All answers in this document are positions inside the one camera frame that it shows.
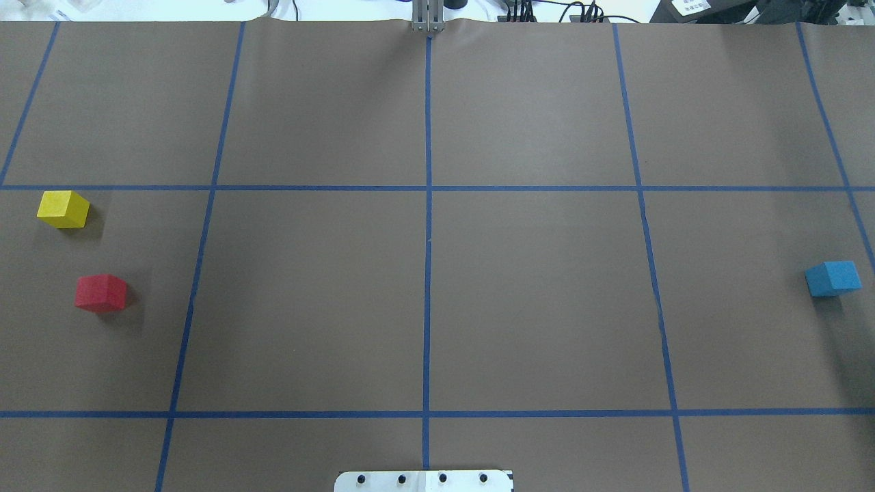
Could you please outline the red foam block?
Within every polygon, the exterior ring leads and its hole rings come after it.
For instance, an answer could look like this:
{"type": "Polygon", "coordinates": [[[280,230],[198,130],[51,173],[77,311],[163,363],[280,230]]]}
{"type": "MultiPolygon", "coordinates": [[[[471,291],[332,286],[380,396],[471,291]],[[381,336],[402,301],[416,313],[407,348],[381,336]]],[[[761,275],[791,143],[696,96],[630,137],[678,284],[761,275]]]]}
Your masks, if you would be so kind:
{"type": "Polygon", "coordinates": [[[110,274],[79,277],[74,306],[89,312],[118,312],[127,308],[128,284],[110,274]]]}

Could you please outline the yellow foam block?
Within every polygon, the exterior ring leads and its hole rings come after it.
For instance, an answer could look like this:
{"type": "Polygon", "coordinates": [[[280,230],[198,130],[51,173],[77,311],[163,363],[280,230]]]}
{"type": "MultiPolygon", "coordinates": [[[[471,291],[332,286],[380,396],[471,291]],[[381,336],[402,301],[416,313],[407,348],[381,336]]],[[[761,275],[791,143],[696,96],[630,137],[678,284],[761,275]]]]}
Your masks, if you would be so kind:
{"type": "Polygon", "coordinates": [[[84,228],[90,202],[72,190],[44,191],[36,217],[54,228],[84,228]]]}

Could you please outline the blue foam block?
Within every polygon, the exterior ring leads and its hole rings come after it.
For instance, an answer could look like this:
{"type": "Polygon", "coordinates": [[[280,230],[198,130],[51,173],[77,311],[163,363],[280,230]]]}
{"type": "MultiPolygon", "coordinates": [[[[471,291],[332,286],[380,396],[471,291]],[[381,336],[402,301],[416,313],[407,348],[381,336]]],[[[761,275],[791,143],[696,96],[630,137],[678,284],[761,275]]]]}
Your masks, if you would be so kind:
{"type": "Polygon", "coordinates": [[[862,289],[855,262],[827,261],[805,271],[805,280],[813,298],[835,298],[862,289]]]}

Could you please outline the aluminium frame post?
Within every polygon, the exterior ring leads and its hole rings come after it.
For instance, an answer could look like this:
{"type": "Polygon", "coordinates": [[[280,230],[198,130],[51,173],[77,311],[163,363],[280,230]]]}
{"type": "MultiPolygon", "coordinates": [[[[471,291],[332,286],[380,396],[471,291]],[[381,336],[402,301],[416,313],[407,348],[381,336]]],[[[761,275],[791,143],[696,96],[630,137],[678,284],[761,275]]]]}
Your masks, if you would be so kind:
{"type": "Polygon", "coordinates": [[[446,22],[443,0],[413,0],[410,3],[413,32],[434,34],[444,30],[446,22]]]}

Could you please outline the white pedestal base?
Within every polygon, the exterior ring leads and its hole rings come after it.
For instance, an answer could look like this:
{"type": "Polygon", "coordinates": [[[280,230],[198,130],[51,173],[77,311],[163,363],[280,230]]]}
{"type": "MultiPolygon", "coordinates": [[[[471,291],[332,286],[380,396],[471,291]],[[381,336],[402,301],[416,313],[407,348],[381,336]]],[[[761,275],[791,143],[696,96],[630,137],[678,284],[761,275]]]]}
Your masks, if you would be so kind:
{"type": "Polygon", "coordinates": [[[499,469],[343,472],[334,491],[513,491],[513,472],[499,469]]]}

